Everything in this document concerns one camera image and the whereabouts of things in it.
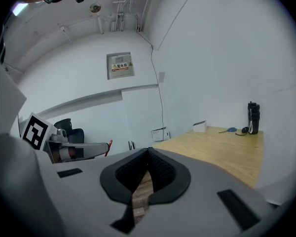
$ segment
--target ceiling light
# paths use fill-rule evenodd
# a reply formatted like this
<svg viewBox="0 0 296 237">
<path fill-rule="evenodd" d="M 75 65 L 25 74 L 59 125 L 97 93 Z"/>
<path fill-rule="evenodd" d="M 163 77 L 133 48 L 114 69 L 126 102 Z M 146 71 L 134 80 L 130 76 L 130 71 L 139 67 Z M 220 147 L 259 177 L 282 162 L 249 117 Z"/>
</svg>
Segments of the ceiling light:
<svg viewBox="0 0 296 237">
<path fill-rule="evenodd" d="M 27 3 L 18 3 L 17 6 L 15 6 L 13 13 L 15 16 L 19 15 L 19 13 L 27 6 Z"/>
</svg>

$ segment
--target small white box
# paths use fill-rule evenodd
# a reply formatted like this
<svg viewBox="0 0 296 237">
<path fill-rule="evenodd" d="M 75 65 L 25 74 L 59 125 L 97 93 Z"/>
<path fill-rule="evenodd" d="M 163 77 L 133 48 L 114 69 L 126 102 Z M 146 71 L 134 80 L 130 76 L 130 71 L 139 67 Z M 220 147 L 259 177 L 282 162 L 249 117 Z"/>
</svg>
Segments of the small white box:
<svg viewBox="0 0 296 237">
<path fill-rule="evenodd" d="M 207 129 L 206 120 L 201 121 L 199 123 L 195 123 L 193 125 L 193 131 L 194 132 L 206 132 L 206 129 Z"/>
<path fill-rule="evenodd" d="M 163 133 L 162 133 L 162 128 L 160 128 L 160 129 L 151 131 L 151 134 L 152 134 L 153 142 L 162 141 L 162 138 L 163 140 L 170 139 L 169 130 L 166 127 L 163 128 Z"/>
</svg>

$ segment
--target black water bottle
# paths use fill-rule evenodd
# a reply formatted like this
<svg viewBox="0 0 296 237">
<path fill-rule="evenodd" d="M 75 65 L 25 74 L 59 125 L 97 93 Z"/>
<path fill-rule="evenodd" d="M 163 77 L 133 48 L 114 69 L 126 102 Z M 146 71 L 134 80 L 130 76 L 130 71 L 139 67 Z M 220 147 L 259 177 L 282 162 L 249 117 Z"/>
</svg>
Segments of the black water bottle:
<svg viewBox="0 0 296 237">
<path fill-rule="evenodd" d="M 257 103 L 248 104 L 248 118 L 249 118 L 249 133 L 257 134 L 259 131 L 259 120 L 260 120 L 260 105 Z"/>
</svg>

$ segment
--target black rubber pad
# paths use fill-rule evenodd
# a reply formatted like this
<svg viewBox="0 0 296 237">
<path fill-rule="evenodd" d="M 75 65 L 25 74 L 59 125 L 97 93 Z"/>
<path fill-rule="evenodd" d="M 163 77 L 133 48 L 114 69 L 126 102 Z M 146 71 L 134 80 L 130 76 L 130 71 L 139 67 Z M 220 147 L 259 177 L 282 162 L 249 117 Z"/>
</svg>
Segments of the black rubber pad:
<svg viewBox="0 0 296 237">
<path fill-rule="evenodd" d="M 259 222 L 259 218 L 232 190 L 217 192 L 217 195 L 243 231 Z"/>
<path fill-rule="evenodd" d="M 63 178 L 63 177 L 67 177 L 67 176 L 76 175 L 81 172 L 83 172 L 81 169 L 73 168 L 73 169 L 69 169 L 69 170 L 59 171 L 59 172 L 57 172 L 57 174 L 59 175 L 60 178 Z"/>
</svg>

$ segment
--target black strip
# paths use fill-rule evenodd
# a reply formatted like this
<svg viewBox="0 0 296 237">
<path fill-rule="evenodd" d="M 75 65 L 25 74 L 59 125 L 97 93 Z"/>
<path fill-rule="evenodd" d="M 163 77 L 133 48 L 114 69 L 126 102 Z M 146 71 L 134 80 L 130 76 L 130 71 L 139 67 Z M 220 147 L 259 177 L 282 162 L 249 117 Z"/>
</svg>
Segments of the black strip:
<svg viewBox="0 0 296 237">
<path fill-rule="evenodd" d="M 153 185 L 149 204 L 172 203 L 188 189 L 191 174 L 183 164 L 154 148 L 148 148 L 148 152 L 148 171 Z"/>
<path fill-rule="evenodd" d="M 18 115 L 18 128 L 19 128 L 19 134 L 20 134 L 20 138 L 21 138 L 19 115 Z"/>
<path fill-rule="evenodd" d="M 100 174 L 100 183 L 111 200 L 132 205 L 132 194 L 148 169 L 147 148 L 117 161 Z"/>
<path fill-rule="evenodd" d="M 67 177 L 67 176 L 76 175 L 76 174 L 79 174 L 82 172 L 83 171 L 79 168 L 73 168 L 73 169 L 69 169 L 69 170 L 59 171 L 59 172 L 57 172 L 57 174 L 59 175 L 60 178 L 63 178 L 63 177 Z"/>
<path fill-rule="evenodd" d="M 232 190 L 217 192 L 217 195 L 243 231 L 259 222 L 259 218 Z"/>
<path fill-rule="evenodd" d="M 111 226 L 128 234 L 135 226 L 133 207 L 128 205 L 123 217 L 120 220 L 116 220 Z"/>
</svg>

